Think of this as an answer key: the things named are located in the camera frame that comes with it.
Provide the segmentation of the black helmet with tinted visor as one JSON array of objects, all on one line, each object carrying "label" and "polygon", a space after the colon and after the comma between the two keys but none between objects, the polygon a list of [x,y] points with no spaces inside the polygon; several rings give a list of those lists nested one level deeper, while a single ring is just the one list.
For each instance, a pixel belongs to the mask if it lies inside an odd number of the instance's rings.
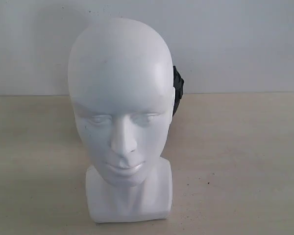
[{"label": "black helmet with tinted visor", "polygon": [[175,115],[178,106],[180,104],[180,100],[183,96],[183,87],[184,87],[184,79],[181,77],[178,72],[176,66],[173,66],[173,86],[175,89],[175,98],[174,98],[174,106],[172,116]]}]

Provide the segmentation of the white mannequin head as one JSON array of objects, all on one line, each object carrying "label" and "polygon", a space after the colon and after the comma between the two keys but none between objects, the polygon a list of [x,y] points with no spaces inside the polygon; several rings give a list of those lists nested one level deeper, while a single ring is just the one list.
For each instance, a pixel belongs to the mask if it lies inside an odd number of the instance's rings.
[{"label": "white mannequin head", "polygon": [[72,47],[68,87],[91,161],[85,180],[90,217],[97,223],[167,218],[172,170],[161,155],[175,89],[163,38],[125,18],[90,26]]}]

